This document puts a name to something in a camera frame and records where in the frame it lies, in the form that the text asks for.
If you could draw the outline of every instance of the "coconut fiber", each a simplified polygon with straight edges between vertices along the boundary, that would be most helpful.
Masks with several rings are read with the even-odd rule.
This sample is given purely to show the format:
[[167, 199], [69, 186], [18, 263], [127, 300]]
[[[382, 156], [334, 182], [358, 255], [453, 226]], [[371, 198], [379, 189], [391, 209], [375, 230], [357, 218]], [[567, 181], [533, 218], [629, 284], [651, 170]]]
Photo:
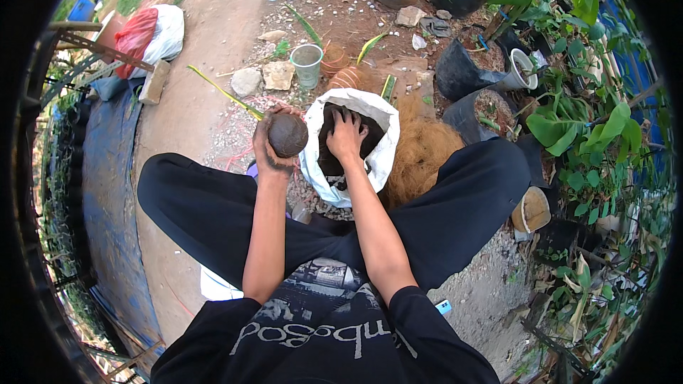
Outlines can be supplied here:
[[436, 184], [439, 168], [465, 143], [449, 125], [418, 115], [419, 103], [400, 101], [401, 135], [388, 176], [389, 209], [426, 193]]

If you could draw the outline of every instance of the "hand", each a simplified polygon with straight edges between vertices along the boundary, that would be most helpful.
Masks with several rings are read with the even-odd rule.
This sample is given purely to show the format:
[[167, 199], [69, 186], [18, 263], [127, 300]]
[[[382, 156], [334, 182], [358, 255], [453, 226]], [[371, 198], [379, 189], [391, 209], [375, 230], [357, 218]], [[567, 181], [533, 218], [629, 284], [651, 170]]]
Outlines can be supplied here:
[[294, 171], [295, 158], [278, 158], [270, 142], [268, 142], [268, 130], [272, 124], [272, 116], [274, 114], [295, 114], [300, 116], [301, 112], [279, 104], [266, 111], [261, 121], [256, 124], [256, 130], [252, 137], [256, 167], [259, 179], [274, 177], [288, 181]]
[[341, 164], [346, 167], [361, 157], [361, 144], [367, 136], [367, 125], [362, 125], [361, 116], [356, 112], [349, 111], [346, 107], [333, 110], [335, 129], [327, 133], [327, 147]]

